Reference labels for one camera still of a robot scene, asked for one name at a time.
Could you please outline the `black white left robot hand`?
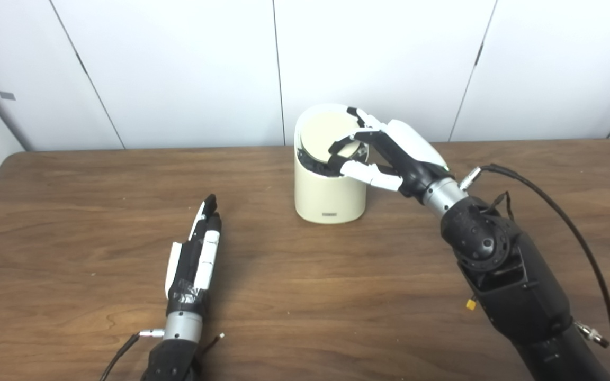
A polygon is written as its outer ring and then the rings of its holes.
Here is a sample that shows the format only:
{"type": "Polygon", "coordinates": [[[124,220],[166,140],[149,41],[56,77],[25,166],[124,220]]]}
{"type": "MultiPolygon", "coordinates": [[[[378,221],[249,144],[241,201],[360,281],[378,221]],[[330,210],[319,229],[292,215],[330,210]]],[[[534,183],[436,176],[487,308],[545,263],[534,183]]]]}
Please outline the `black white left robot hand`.
{"type": "Polygon", "coordinates": [[[222,232],[217,197],[201,203],[187,241],[174,242],[167,265],[166,315],[195,313],[204,318],[210,306],[210,286],[222,232]]]}

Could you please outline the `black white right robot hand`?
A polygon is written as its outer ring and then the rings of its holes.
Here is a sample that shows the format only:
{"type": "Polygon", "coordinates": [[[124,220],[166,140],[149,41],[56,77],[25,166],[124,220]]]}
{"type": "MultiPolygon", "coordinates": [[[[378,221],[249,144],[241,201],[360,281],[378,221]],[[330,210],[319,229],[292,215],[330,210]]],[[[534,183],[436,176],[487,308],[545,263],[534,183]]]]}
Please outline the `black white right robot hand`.
{"type": "Polygon", "coordinates": [[[453,178],[443,157],[406,123],[397,119],[382,123],[354,107],[348,107],[346,112],[357,119],[358,128],[329,147],[327,165],[332,171],[373,187],[399,192],[421,204],[432,183],[453,178]],[[368,164],[339,154],[352,142],[374,147],[388,165],[368,164]]]}

